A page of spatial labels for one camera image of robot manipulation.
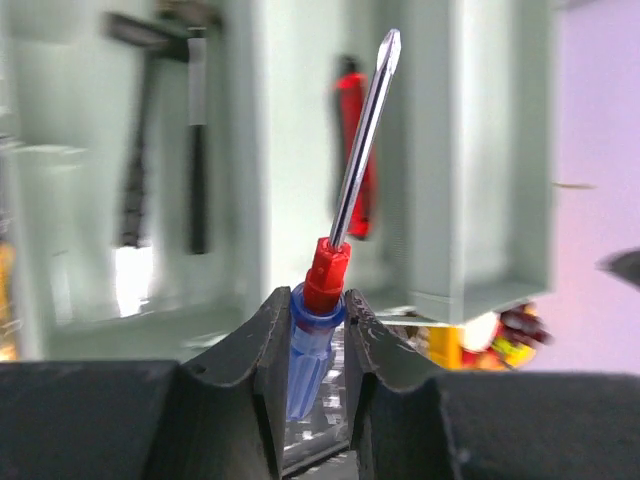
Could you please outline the clear grey plastic toolbox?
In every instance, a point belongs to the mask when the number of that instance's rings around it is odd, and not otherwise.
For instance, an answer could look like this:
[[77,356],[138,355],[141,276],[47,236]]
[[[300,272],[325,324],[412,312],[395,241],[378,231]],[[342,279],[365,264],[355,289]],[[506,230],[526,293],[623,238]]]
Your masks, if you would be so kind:
[[22,360],[187,359],[300,282],[342,181],[334,82],[402,56],[376,138],[373,232],[346,283],[458,324],[546,293],[548,1],[219,1],[207,32],[208,248],[188,250],[188,68],[160,61],[140,248],[119,244],[142,53],[107,36],[157,1],[1,5],[1,224]]

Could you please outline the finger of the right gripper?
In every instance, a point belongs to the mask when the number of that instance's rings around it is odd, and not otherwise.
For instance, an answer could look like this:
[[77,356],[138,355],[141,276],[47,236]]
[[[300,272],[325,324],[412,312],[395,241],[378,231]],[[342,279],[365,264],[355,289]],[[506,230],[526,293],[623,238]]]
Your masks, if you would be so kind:
[[600,260],[597,266],[600,270],[636,289],[640,287],[639,249],[628,249],[609,254]]

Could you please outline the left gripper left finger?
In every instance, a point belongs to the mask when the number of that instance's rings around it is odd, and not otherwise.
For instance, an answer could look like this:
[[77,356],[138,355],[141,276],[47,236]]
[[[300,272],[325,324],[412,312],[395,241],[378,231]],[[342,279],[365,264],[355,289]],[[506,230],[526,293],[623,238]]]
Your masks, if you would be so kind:
[[1,367],[5,479],[277,479],[291,292],[185,363]]

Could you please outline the red blue screwdriver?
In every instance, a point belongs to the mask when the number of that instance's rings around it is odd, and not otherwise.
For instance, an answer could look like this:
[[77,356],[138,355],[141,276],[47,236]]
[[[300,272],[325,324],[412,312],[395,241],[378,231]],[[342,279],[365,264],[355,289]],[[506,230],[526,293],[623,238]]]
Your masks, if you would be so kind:
[[318,240],[304,281],[291,293],[291,341],[286,417],[301,420],[315,402],[332,352],[335,329],[346,318],[344,283],[351,258],[347,237],[367,237],[375,205],[374,139],[401,55],[401,33],[381,42],[373,74],[344,56],[334,84],[342,185],[329,235]]

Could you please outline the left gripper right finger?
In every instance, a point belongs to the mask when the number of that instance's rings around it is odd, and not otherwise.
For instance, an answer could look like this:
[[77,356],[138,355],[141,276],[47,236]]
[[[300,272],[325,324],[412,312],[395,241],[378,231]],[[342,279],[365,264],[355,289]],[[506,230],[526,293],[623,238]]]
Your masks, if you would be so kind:
[[635,479],[629,374],[449,371],[345,296],[351,446],[363,479]]

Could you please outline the black rubber mallet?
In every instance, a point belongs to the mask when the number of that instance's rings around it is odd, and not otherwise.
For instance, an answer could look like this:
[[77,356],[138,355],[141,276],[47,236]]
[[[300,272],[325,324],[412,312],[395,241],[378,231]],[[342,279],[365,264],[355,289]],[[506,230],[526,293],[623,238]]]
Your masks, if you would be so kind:
[[143,243],[145,214],[146,129],[159,62],[189,60],[187,39],[149,22],[118,13],[105,14],[105,33],[112,39],[138,49],[142,69],[138,106],[135,108],[132,144],[124,177],[118,245],[139,248]]

